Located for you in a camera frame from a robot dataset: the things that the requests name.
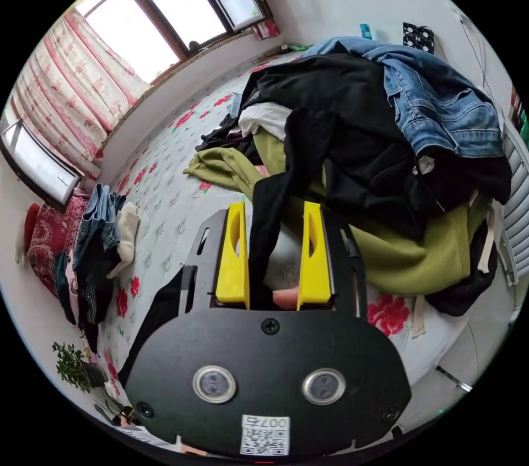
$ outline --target red patterned cushion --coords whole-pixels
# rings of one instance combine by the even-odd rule
[[[33,237],[33,231],[35,229],[35,222],[37,221],[37,215],[39,214],[40,206],[38,203],[32,203],[28,212],[26,213],[26,219],[24,221],[24,252],[27,253],[29,246],[31,245],[31,238]]]
[[[76,189],[64,213],[43,203],[37,215],[26,258],[37,277],[55,296],[55,257],[75,245],[88,198],[89,195]]]

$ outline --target green plant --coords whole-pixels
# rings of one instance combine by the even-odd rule
[[[61,346],[58,342],[53,344],[52,349],[57,353],[57,372],[61,379],[81,389],[83,393],[89,393],[93,387],[85,370],[83,353],[73,345],[66,346],[63,343]]]

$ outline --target denim jacket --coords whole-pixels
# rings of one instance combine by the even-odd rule
[[[79,268],[90,241],[101,230],[103,250],[106,251],[120,243],[120,236],[116,226],[116,214],[125,203],[125,196],[110,192],[108,185],[98,183],[83,214],[77,239],[73,250],[73,270]]]
[[[342,52],[384,64],[384,88],[395,120],[415,154],[442,147],[464,158],[503,155],[498,114],[490,99],[440,58],[414,47],[336,36],[301,56]]]

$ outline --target floral bedsheet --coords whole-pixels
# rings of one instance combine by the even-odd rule
[[[298,58],[296,53],[267,64]],[[242,93],[250,72],[234,72],[203,90],[170,119],[153,130],[128,158],[111,187],[131,201],[139,201],[141,222],[136,255],[119,276],[111,306],[100,325],[100,364],[111,376],[116,396],[126,401],[117,372],[128,357],[135,336],[156,292],[180,270],[201,223],[219,209],[245,197],[241,193],[201,182],[182,172],[195,154],[201,135],[218,127],[228,113],[233,93]],[[246,200],[247,232],[252,205]],[[271,257],[266,282],[272,289],[296,286],[299,280],[300,244],[285,230]],[[411,337],[414,300],[380,294],[369,288],[369,321],[382,330],[400,351],[411,384],[441,358],[464,328],[467,318],[439,314],[425,305],[426,334]]]

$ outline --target pink floral curtain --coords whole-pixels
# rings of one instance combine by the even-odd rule
[[[95,180],[103,142],[149,88],[71,9],[31,54],[10,101],[48,150]]]

